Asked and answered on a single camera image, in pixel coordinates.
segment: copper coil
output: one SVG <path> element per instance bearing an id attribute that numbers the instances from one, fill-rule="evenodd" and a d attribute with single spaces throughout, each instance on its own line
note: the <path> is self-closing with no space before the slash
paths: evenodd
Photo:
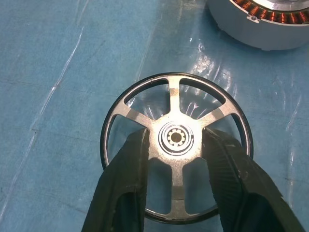
<path id="1" fill-rule="evenodd" d="M 276 21 L 276 13 L 275 13 L 275 12 L 271 12 L 271 13 L 270 13 L 269 20 L 270 20 L 270 21 Z"/>
<path id="2" fill-rule="evenodd" d="M 292 24 L 296 24 L 297 21 L 298 21 L 298 19 L 297 19 L 296 15 L 293 14 L 293 13 L 290 13 L 290 22 L 291 22 Z"/>
<path id="3" fill-rule="evenodd" d="M 285 13 L 281 13 L 280 15 L 279 15 L 279 22 L 280 23 L 286 23 L 286 15 L 285 15 Z"/>
<path id="4" fill-rule="evenodd" d="M 243 9 L 245 9 L 245 10 L 248 10 L 249 9 L 249 7 L 251 6 L 251 2 L 250 1 L 248 1 L 248 2 L 246 2 L 245 4 L 243 4 L 241 7 L 243 8 Z"/>
<path id="5" fill-rule="evenodd" d="M 308 17 L 304 12 L 299 12 L 300 20 L 302 23 L 307 23 L 308 22 Z"/>
<path id="6" fill-rule="evenodd" d="M 260 19 L 266 18 L 267 10 L 262 9 L 262 8 L 261 8 L 261 10 L 262 10 L 262 11 L 261 11 L 261 13 L 260 13 L 259 18 L 260 18 Z"/>
<path id="7" fill-rule="evenodd" d="M 254 6 L 252 10 L 250 10 L 249 14 L 250 15 L 256 15 L 257 11 L 259 10 L 258 6 Z"/>
<path id="8" fill-rule="evenodd" d="M 237 5 L 240 5 L 244 0 L 234 0 Z"/>

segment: spoked metal wheel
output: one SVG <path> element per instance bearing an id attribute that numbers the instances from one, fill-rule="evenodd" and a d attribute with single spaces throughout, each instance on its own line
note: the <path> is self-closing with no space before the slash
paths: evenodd
<path id="1" fill-rule="evenodd" d="M 128 107 L 126 103 L 138 93 L 162 84 L 169 85 L 170 112 L 157 120 Z M 222 105 L 200 119 L 193 119 L 180 111 L 180 84 L 193 86 L 214 96 Z M 101 133 L 101 161 L 109 165 L 108 139 L 117 115 L 131 119 L 150 132 L 149 159 L 157 158 L 172 170 L 171 211 L 164 215 L 146 209 L 147 217 L 171 224 L 187 224 L 205 220 L 217 214 L 217 207 L 188 214 L 185 210 L 183 167 L 202 157 L 202 131 L 210 124 L 232 115 L 238 127 L 241 143 L 249 156 L 253 156 L 253 140 L 247 119 L 235 100 L 215 83 L 186 73 L 164 73 L 143 79 L 128 88 L 109 110 Z"/>

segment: blue surface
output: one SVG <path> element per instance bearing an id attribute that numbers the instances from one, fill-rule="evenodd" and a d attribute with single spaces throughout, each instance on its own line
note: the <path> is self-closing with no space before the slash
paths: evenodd
<path id="1" fill-rule="evenodd" d="M 102 172 L 109 107 L 137 80 L 163 72 L 203 76 L 236 99 L 255 161 L 309 230 L 309 46 L 250 48 L 219 31 L 205 5 L 0 2 L 1 232 L 79 231 Z M 146 220 L 145 228 L 222 231 L 219 217 L 181 227 Z"/>

